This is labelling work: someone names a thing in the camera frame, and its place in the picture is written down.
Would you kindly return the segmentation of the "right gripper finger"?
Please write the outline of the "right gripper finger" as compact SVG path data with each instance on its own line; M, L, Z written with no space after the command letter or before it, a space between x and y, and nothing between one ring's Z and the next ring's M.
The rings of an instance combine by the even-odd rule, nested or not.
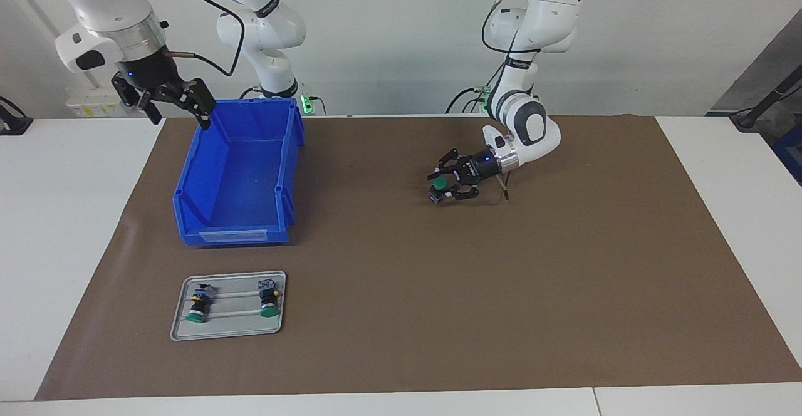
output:
M149 121L152 122L152 125L160 124L162 114L152 102L152 97L148 90L137 90L135 86L123 78L122 74L112 76L111 83L124 106L144 113Z
M203 131L211 127L211 115L217 107L217 101L200 78L168 81L153 90L153 101L172 104L191 113Z

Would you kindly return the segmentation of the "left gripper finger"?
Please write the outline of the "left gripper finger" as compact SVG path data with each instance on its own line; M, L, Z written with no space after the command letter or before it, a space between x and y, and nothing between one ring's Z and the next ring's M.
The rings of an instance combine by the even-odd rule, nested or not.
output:
M433 204L443 204L447 200L470 200L479 197L477 187L464 187L461 183L449 183L448 181L432 181L432 202Z
M469 157L461 156L456 148L445 153L439 159L435 170L427 176L427 181L436 179L453 179L455 182L467 182L469 179Z

